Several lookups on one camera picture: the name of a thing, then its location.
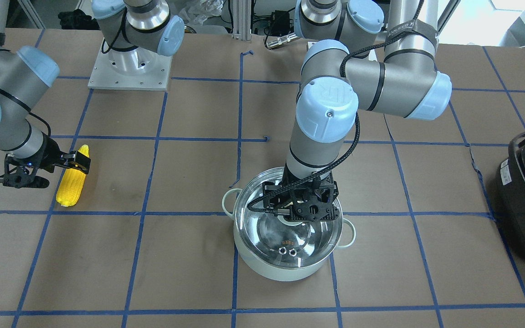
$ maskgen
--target sticker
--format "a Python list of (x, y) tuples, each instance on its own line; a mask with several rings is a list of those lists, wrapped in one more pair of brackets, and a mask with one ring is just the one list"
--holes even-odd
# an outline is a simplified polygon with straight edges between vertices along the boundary
[(508, 161), (505, 160), (504, 163), (502, 163), (502, 168), (499, 170), (499, 173), (500, 176), (502, 176), (502, 185), (507, 185), (508, 183), (512, 182), (512, 176), (510, 175), (510, 166), (508, 165)]

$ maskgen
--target pot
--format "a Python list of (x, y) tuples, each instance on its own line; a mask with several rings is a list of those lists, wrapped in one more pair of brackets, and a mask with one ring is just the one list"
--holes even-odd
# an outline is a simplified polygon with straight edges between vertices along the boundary
[[(222, 209), (234, 220), (234, 241), (244, 262), (256, 273), (280, 282), (293, 282), (319, 270), (335, 249), (350, 247), (356, 240), (354, 224), (340, 215), (333, 221), (287, 222), (282, 216), (252, 212), (247, 205), (263, 194), (263, 181), (276, 185), (283, 168), (274, 168), (254, 177), (244, 189), (231, 189), (222, 198)], [(237, 193), (234, 211), (225, 208), (226, 198)], [(338, 245), (343, 224), (352, 230), (352, 240)]]

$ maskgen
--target white mounting plate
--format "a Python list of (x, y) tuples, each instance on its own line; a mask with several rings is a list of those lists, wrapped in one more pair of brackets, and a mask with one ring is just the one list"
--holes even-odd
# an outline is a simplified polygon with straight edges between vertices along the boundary
[(94, 62), (92, 73), (90, 73), (88, 88), (103, 90), (167, 91), (171, 57), (155, 56), (152, 67), (153, 69), (140, 75), (123, 75), (111, 67), (108, 54), (103, 54), (98, 50), (96, 62)]

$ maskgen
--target yellow corn cob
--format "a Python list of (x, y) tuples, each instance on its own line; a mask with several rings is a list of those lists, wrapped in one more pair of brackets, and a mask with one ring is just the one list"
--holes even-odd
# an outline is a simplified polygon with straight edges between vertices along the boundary
[[(82, 145), (78, 151), (89, 157), (88, 145)], [(56, 193), (56, 201), (64, 207), (75, 205), (80, 198), (85, 177), (86, 174), (77, 169), (66, 170)]]

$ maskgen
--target pot handle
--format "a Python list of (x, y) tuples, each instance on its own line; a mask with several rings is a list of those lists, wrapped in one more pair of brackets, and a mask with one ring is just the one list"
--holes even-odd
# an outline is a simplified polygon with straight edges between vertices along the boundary
[(225, 201), (226, 201), (226, 198), (228, 197), (228, 195), (230, 194), (233, 194), (233, 193), (237, 193), (239, 194), (240, 192), (242, 191), (242, 189), (240, 188), (234, 188), (234, 189), (230, 189), (228, 190), (223, 198), (222, 198), (222, 209), (224, 210), (224, 212), (226, 213), (227, 216), (229, 216), (232, 220), (235, 220), (236, 218), (234, 217), (234, 213), (230, 213), (227, 209), (226, 209), (226, 205), (224, 204)]
[(350, 241), (346, 245), (337, 245), (336, 246), (337, 249), (348, 248), (354, 243), (354, 241), (356, 241), (356, 227), (354, 226), (354, 224), (350, 220), (348, 220), (346, 218), (342, 218), (342, 220), (343, 220), (343, 222), (345, 224), (348, 225), (348, 227), (350, 227), (350, 229), (352, 229), (352, 241)]

